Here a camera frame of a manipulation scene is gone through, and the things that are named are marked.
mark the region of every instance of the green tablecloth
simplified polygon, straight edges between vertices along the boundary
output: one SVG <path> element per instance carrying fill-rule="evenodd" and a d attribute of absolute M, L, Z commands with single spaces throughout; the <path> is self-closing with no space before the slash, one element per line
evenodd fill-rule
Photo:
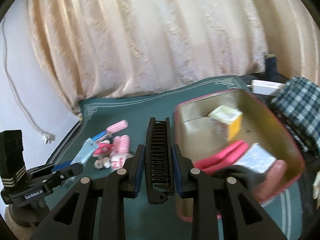
<path fill-rule="evenodd" d="M 133 98 L 91 98 L 81 102 L 83 123 L 77 135 L 65 146 L 57 158 L 57 163 L 72 160 L 81 149 L 83 142 L 109 125 L 126 119 L 129 127 L 119 135 L 128 134 L 131 137 L 131 151 L 135 152 L 138 144 L 144 144 L 150 117 L 164 120 L 170 117 L 171 136 L 174 135 L 174 109 L 180 103 L 230 89 L 246 89 L 240 78 L 236 76 L 214 77 L 204 79 L 181 89 L 164 92 L 157 95 Z M 84 172 L 77 179 L 89 176 L 92 179 L 101 178 L 110 170 L 94 169 L 94 158 L 90 158 Z M 49 208 L 65 195 L 67 191 L 61 187 L 46 197 Z M 283 230 L 288 239 L 296 240 L 301 234 L 301 200 L 297 183 L 277 196 L 266 211 Z M 176 215 L 175 198 L 170 198 L 163 205 L 149 205 L 146 195 L 145 179 L 142 178 L 141 191 L 136 199 L 124 200 L 125 231 L 127 240 L 185 240 L 191 239 L 192 224 L 181 221 Z"/>

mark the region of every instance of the green plaid cloth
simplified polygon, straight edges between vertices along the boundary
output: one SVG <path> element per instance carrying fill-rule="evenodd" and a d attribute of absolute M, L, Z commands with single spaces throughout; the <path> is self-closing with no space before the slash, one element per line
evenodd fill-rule
<path fill-rule="evenodd" d="M 297 133 L 310 149 L 320 152 L 320 88 L 295 76 L 271 101 L 270 107 Z"/>

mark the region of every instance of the curtain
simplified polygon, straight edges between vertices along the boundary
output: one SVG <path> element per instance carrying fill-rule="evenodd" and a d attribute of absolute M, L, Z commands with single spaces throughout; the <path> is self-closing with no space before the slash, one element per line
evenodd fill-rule
<path fill-rule="evenodd" d="M 90 97 L 176 89 L 264 70 L 318 82 L 317 29 L 300 0 L 27 0 L 39 65 L 75 113 Z"/>

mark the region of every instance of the yellow box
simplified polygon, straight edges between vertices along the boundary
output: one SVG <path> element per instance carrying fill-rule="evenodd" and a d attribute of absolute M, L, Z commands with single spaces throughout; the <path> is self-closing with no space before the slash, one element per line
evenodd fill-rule
<path fill-rule="evenodd" d="M 242 112 L 228 106 L 219 106 L 208 114 L 214 121 L 218 133 L 228 141 L 233 139 L 241 128 Z"/>

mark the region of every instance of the black triangular cutout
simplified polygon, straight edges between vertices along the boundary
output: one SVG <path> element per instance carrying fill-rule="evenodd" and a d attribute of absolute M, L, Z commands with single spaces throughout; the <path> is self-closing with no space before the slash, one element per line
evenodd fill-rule
<path fill-rule="evenodd" d="M 73 216 L 76 211 L 79 193 L 76 192 L 72 195 L 72 197 L 68 200 L 68 202 L 61 208 L 59 213 L 55 216 L 54 220 L 66 225 L 71 225 Z"/>
<path fill-rule="evenodd" d="M 244 222 L 247 225 L 262 221 L 262 216 L 255 210 L 255 208 L 243 194 L 238 194 L 238 199 L 244 217 Z"/>

